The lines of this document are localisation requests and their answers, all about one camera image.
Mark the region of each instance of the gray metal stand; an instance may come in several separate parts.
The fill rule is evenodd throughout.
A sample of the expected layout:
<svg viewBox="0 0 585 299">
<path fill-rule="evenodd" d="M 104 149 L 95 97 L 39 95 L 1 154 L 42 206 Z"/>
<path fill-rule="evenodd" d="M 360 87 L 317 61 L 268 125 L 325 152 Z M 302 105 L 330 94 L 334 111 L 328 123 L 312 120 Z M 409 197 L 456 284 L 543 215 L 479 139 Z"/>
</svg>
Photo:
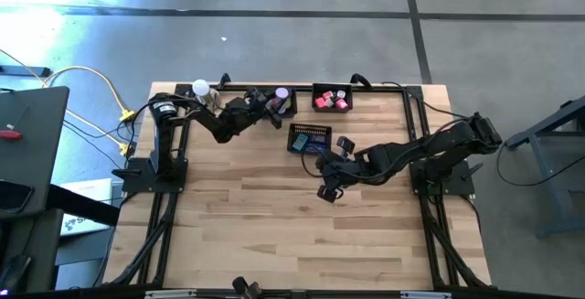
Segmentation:
<svg viewBox="0 0 585 299">
<path fill-rule="evenodd" d="M 565 104 L 560 110 L 553 113 L 545 120 L 532 126 L 528 130 L 518 133 L 507 142 L 505 146 L 509 150 L 516 150 L 521 144 L 530 143 L 532 151 L 538 163 L 540 174 L 543 178 L 555 173 L 553 163 L 550 158 L 544 154 L 543 139 L 554 137 L 555 140 L 561 141 L 570 138 L 583 137 L 583 131 L 557 132 L 553 131 L 561 125 L 566 124 L 585 114 L 585 96 L 576 101 Z M 579 191 L 580 188 L 559 186 L 558 180 L 551 179 L 543 184 L 553 198 L 554 210 L 557 219 L 548 226 L 536 231 L 538 237 L 545 237 L 552 234 L 569 232 L 575 230 L 585 230 L 585 219 L 583 219 L 575 209 L 570 193 Z"/>
</svg>

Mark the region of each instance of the yellow cable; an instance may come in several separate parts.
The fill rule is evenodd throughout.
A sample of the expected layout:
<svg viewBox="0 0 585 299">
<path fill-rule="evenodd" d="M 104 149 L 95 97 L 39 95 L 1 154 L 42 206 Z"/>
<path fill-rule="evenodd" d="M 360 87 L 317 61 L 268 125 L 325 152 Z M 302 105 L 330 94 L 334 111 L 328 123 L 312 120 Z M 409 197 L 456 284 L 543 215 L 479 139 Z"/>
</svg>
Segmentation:
<svg viewBox="0 0 585 299">
<path fill-rule="evenodd" d="M 123 111 L 125 111 L 124 106 L 122 105 L 122 102 L 120 101 L 120 97 L 118 97 L 118 92 L 116 92 L 116 90 L 113 88 L 112 83 L 110 82 L 110 80 L 108 80 L 107 77 L 105 77 L 105 75 L 101 74 L 100 72 L 98 72 L 95 69 L 91 69 L 89 67 L 84 67 L 84 66 L 71 66 L 71 67 L 67 67 L 65 69 L 61 69 L 59 71 L 54 72 L 53 74 L 51 74 L 49 77 L 47 77 L 45 80 L 43 80 L 43 83 L 45 83 L 45 85 L 47 86 L 51 86 L 51 81 L 54 80 L 58 75 L 68 71 L 68 70 L 72 70 L 72 69 L 82 69 L 82 70 L 87 70 L 90 71 L 96 75 L 98 75 L 102 80 L 105 80 L 105 82 L 108 84 L 108 86 L 110 87 L 110 90 L 112 91 L 113 94 L 113 98 L 116 100 L 116 102 L 118 103 L 118 106 L 120 106 L 120 109 Z"/>
<path fill-rule="evenodd" d="M 110 86 L 110 89 L 112 90 L 113 96 L 116 99 L 116 101 L 118 102 L 118 105 L 120 106 L 120 108 L 122 109 L 122 117 L 124 116 L 124 112 L 131 112 L 132 111 L 126 111 L 123 106 L 122 103 L 120 102 L 120 99 L 118 98 L 118 95 L 115 91 L 115 89 L 113 88 L 112 84 L 110 83 L 110 80 L 108 80 L 108 78 L 106 78 L 103 74 L 99 73 L 97 70 L 95 69 L 91 69 L 88 67 L 83 67 L 83 66 L 72 66 L 72 67 L 67 67 L 65 69 L 59 70 L 55 73 L 53 73 L 52 75 L 50 75 L 49 77 L 47 77 L 45 80 L 42 80 L 31 68 L 29 68 L 27 65 L 25 65 L 24 63 L 22 63 L 20 60 L 16 59 L 15 57 L 13 57 L 11 54 L 9 54 L 8 52 L 4 51 L 3 49 L 0 48 L 0 52 L 6 54 L 9 58 L 11 58 L 12 60 L 16 61 L 17 63 L 20 64 L 20 66 L 24 67 L 26 70 L 28 70 L 29 73 L 31 73 L 34 77 L 37 78 L 37 80 L 39 80 L 42 84 L 42 87 L 48 87 L 49 84 L 48 82 L 50 80 L 54 80 L 59 74 L 62 74 L 63 72 L 67 71 L 67 70 L 71 70 L 71 69 L 84 69 L 84 70 L 88 70 L 93 72 L 94 74 L 100 76 L 102 79 L 104 79 L 108 85 Z M 99 126 L 91 123 L 90 121 L 87 121 L 86 119 L 84 119 L 83 117 L 77 115 L 75 112 L 70 111 L 69 109 L 66 110 L 67 113 L 73 117 L 75 117 L 76 119 L 86 123 L 87 125 L 89 125 L 90 127 L 92 127 L 93 129 L 95 129 L 97 132 L 101 133 L 101 134 L 105 134 L 108 138 L 110 138 L 110 140 L 112 140 L 113 142 L 115 142 L 118 146 L 120 146 L 120 149 L 122 151 L 127 150 L 128 149 L 128 144 L 124 144 L 119 142 L 118 140 L 116 140 L 116 138 L 112 137 L 111 135 L 107 134 L 105 131 L 103 131 Z"/>
</svg>

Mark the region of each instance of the bottle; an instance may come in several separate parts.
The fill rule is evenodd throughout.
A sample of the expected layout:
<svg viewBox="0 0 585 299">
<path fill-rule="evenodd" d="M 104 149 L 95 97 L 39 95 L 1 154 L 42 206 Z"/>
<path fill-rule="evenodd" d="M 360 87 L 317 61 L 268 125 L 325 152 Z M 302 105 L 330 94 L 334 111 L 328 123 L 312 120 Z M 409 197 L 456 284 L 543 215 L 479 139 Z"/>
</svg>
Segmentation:
<svg viewBox="0 0 585 299">
<path fill-rule="evenodd" d="M 286 110 L 291 107 L 289 91 L 286 88 L 278 88 L 275 93 L 276 97 L 272 99 L 272 108 L 276 110 L 276 108 L 281 106 L 278 110 L 278 114 L 284 114 Z"/>
</svg>

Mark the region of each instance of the wooden tabletop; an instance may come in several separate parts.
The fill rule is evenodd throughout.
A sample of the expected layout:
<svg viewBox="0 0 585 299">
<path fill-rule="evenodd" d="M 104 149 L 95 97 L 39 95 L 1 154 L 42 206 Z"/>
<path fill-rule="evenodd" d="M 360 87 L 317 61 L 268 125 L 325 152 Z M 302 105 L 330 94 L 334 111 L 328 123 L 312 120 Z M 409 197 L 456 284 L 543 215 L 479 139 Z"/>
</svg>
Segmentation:
<svg viewBox="0 0 585 299">
<path fill-rule="evenodd" d="M 176 84 L 155 82 L 151 95 L 174 92 Z M 422 88 L 425 101 L 450 110 L 445 86 Z M 241 94 L 222 92 L 222 100 Z M 385 186 L 352 186 L 332 205 L 315 194 L 322 180 L 306 175 L 300 156 L 286 151 L 290 122 L 332 126 L 333 142 L 345 135 L 356 143 L 356 151 L 406 143 L 402 98 L 355 93 L 354 109 L 346 114 L 314 112 L 310 99 L 310 93 L 298 93 L 299 112 L 283 121 L 280 130 L 261 121 L 227 144 L 217 144 L 209 131 L 191 123 L 189 172 L 177 205 L 165 287 L 230 288 L 234 278 L 244 276 L 264 288 L 431 288 L 420 206 L 411 194 L 408 170 Z M 452 119 L 430 109 L 427 114 L 432 130 Z M 153 129 L 147 112 L 138 156 L 153 149 Z M 314 166 L 313 157 L 307 156 L 307 162 Z M 152 200 L 152 194 L 139 194 L 122 208 L 104 281 L 120 274 L 143 244 Z M 456 197 L 446 197 L 445 207 L 453 245 L 489 283 L 472 209 Z M 442 250 L 438 253 L 446 280 Z"/>
</svg>

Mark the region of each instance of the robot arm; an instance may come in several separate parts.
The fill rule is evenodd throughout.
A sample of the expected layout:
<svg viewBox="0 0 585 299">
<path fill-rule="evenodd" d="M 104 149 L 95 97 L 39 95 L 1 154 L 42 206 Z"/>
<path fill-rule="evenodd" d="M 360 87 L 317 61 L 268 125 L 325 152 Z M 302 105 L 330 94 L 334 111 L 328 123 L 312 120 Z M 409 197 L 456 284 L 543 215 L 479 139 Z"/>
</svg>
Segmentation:
<svg viewBox="0 0 585 299">
<path fill-rule="evenodd" d="M 251 88 L 243 98 L 237 97 L 229 101 L 221 114 L 216 116 L 195 99 L 171 93 L 156 93 L 149 100 L 149 109 L 155 123 L 154 150 L 150 155 L 154 171 L 160 175 L 173 170 L 175 159 L 171 156 L 171 146 L 175 128 L 192 120 L 207 128 L 220 144 L 227 143 L 232 136 L 239 135 L 265 116 L 270 117 L 272 125 L 280 129 L 282 119 L 276 112 L 278 109 L 268 104 L 274 96 L 274 93 L 265 94 Z M 176 107 L 185 108 L 186 114 L 179 116 Z"/>
<path fill-rule="evenodd" d="M 333 203 L 343 193 L 340 188 L 357 183 L 383 185 L 408 163 L 423 158 L 426 158 L 426 180 L 437 183 L 449 176 L 452 167 L 467 156 L 494 153 L 502 143 L 502 138 L 490 120 L 479 113 L 453 123 L 448 130 L 438 131 L 410 143 L 374 145 L 355 153 L 353 161 L 324 151 L 315 164 L 324 179 L 317 196 Z"/>
</svg>

